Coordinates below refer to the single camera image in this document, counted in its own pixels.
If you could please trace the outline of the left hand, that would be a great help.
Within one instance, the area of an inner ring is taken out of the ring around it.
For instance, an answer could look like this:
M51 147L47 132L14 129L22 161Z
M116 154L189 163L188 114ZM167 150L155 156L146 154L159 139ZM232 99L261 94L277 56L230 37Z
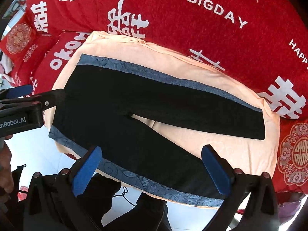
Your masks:
M12 168L10 161L12 159L12 153L8 148L7 144L3 144L3 148L0 153L0 186L6 193L11 193L14 190L14 180L12 177Z

